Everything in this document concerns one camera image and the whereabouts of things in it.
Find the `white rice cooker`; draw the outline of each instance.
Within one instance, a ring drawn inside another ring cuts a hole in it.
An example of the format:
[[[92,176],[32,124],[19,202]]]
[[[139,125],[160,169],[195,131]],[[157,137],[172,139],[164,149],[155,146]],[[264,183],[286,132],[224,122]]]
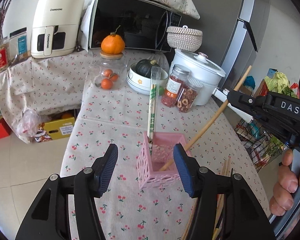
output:
[[[225,71],[212,61],[207,59],[207,55],[199,52],[199,54],[186,50],[175,49],[175,56],[171,63],[169,75],[175,64],[180,64],[188,68],[190,75],[201,80],[203,83],[202,90],[199,92],[194,104],[203,106],[208,103],[215,89],[218,89],[218,84],[221,78],[226,76]]]

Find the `orange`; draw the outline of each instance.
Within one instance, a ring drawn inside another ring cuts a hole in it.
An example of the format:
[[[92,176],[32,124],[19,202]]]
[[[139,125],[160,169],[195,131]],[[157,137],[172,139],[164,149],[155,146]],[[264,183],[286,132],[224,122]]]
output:
[[[102,87],[103,89],[109,90],[109,89],[112,88],[112,86],[113,86],[113,82],[112,82],[110,79],[108,79],[108,78],[104,78],[104,79],[101,81],[101,87]]]
[[[113,73],[113,71],[108,68],[108,69],[104,70],[104,72],[102,73],[102,75],[104,77],[109,77],[112,73]]]
[[[108,76],[108,78],[109,78],[111,81],[116,82],[116,81],[118,80],[118,78],[119,78],[119,75],[116,74],[116,73],[112,73],[112,74],[110,74],[110,75]]]
[[[101,43],[101,49],[108,54],[119,54],[125,48],[125,43],[120,35],[116,34],[119,27],[115,30],[115,32],[110,33],[110,35],[106,36]]]

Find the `tile floor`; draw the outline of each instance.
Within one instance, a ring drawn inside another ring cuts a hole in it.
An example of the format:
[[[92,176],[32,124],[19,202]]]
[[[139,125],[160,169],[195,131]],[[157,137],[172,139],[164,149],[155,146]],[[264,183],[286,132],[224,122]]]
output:
[[[15,134],[0,140],[0,229],[14,240],[47,178],[60,173],[68,138],[26,144]]]

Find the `microwave oven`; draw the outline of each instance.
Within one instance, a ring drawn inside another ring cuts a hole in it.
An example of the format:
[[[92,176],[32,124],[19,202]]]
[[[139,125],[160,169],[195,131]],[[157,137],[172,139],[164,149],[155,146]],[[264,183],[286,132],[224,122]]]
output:
[[[118,26],[127,49],[170,52],[167,28],[179,26],[181,15],[151,0],[95,0],[92,9],[89,47],[100,48],[103,39]]]

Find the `blue gripper pad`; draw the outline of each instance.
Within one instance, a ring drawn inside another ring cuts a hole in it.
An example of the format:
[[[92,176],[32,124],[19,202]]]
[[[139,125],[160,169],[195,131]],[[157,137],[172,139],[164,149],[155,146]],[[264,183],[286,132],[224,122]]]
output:
[[[197,194],[201,194],[201,192],[197,192],[199,183],[197,171],[200,168],[197,160],[186,154],[181,143],[176,144],[173,148],[173,159],[185,192],[187,192],[191,198],[198,197]]]
[[[98,192],[100,195],[105,193],[109,187],[117,160],[118,147],[114,143],[111,143],[101,162],[98,163],[98,167],[95,169],[95,176],[99,176]]]

